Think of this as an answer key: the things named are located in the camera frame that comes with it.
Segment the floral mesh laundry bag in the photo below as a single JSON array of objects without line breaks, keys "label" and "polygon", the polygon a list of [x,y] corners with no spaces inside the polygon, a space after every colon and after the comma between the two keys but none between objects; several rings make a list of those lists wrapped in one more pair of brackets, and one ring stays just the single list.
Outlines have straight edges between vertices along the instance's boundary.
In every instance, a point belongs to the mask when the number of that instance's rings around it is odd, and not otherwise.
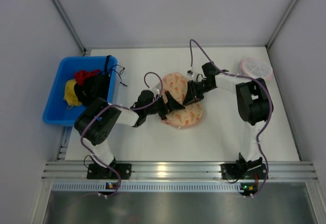
[{"label": "floral mesh laundry bag", "polygon": [[[165,92],[169,92],[172,97],[180,104],[183,103],[187,93],[188,79],[182,74],[175,72],[163,77],[163,100],[168,102]],[[163,122],[177,128],[195,126],[200,122],[204,114],[204,109],[200,102],[185,106],[183,110],[174,110],[170,112]]]}]

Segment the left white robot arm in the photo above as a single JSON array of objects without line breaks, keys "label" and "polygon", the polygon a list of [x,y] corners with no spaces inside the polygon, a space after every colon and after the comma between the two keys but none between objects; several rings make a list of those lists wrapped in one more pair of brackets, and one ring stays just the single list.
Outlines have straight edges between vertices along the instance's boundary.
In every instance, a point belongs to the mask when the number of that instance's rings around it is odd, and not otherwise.
[{"label": "left white robot arm", "polygon": [[141,91],[132,107],[111,104],[102,98],[95,99],[77,118],[74,128],[80,134],[81,145],[90,153],[92,160],[103,168],[113,168],[115,157],[105,141],[116,124],[137,128],[149,115],[159,115],[162,120],[174,111],[185,109],[170,92],[163,95],[150,90]]}]

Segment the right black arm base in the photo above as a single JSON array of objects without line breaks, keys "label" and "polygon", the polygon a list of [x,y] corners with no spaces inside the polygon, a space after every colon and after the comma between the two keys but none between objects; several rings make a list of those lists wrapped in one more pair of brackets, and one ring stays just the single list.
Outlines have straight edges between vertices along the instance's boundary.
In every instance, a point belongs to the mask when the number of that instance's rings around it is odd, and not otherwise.
[{"label": "right black arm base", "polygon": [[230,183],[235,183],[238,180],[263,180],[267,168],[264,163],[249,170],[236,163],[224,163],[221,165],[221,173],[222,179]]}]

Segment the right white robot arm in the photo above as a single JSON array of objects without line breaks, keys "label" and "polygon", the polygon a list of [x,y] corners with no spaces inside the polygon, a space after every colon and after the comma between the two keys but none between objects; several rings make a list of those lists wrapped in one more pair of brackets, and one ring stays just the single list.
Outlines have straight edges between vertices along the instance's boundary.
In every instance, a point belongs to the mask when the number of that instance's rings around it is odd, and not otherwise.
[{"label": "right white robot arm", "polygon": [[202,66],[202,74],[190,68],[187,75],[187,93],[183,105],[204,99],[204,94],[216,88],[236,95],[237,111],[244,121],[243,143],[236,164],[244,171],[258,168],[267,162],[262,152],[260,135],[266,129],[273,113],[273,103],[264,79],[231,74],[214,63]]}]

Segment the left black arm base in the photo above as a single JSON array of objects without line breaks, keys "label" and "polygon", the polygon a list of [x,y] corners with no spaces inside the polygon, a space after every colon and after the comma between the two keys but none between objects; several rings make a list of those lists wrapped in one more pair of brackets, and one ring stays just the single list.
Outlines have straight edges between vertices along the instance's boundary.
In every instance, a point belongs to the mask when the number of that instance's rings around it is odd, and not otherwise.
[{"label": "left black arm base", "polygon": [[[122,180],[128,180],[131,176],[131,167],[129,163],[115,163],[114,170],[119,174]],[[97,163],[88,166],[87,179],[90,180],[107,180],[118,179],[118,175],[112,170],[102,167]]]}]

